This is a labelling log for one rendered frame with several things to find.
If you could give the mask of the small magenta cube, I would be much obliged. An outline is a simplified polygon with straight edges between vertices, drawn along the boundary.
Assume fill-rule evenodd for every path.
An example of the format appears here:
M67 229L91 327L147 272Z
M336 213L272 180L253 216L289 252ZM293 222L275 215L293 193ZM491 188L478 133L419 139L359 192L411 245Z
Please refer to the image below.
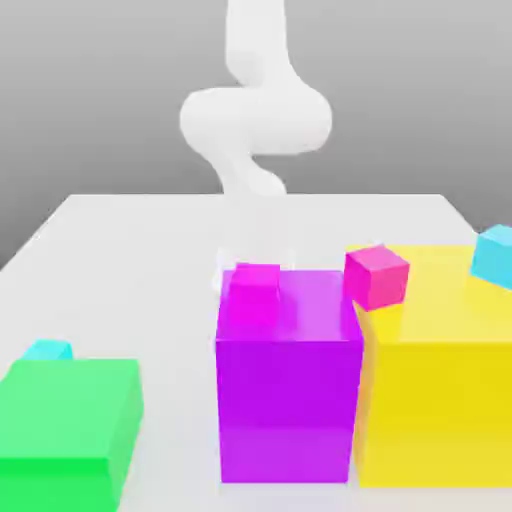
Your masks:
M229 312L246 324L272 324L280 302L280 266L238 263L231 276Z

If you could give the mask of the small pink cube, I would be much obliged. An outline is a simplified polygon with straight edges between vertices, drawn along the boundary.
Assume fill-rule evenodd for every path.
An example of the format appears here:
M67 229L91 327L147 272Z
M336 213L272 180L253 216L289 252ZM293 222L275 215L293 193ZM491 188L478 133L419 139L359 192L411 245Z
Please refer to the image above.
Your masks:
M365 311L404 301L410 263L383 244L348 251L344 290Z

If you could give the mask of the small cyan cube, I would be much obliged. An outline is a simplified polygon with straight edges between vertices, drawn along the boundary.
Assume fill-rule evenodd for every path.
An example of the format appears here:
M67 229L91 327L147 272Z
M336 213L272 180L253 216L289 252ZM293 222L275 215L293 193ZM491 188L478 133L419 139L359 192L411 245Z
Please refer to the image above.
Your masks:
M53 339L36 340L23 353L21 360L72 360L72 345L67 341Z
M497 224L478 235L470 273L512 290L512 226Z

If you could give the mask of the large purple box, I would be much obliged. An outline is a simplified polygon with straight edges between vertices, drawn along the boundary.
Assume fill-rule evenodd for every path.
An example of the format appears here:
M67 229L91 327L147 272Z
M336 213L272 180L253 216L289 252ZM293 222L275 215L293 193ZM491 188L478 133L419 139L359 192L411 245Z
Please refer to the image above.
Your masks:
M342 272L281 271L265 327L233 318L231 278L215 337L222 482L346 482L364 340Z

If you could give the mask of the large yellow box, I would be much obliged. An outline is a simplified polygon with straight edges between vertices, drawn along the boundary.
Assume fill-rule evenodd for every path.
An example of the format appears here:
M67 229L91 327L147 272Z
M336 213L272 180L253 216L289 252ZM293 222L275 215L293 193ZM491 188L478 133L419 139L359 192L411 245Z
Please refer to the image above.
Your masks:
M512 488L512 290L468 245L399 245L401 304L360 311L353 460L366 488Z

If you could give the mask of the large green box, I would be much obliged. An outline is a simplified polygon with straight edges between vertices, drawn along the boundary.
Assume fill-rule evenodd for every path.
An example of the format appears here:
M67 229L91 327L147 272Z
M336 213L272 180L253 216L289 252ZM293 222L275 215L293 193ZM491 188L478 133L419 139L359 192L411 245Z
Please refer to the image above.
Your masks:
M0 512L117 512L143 412L134 359L14 362L0 379Z

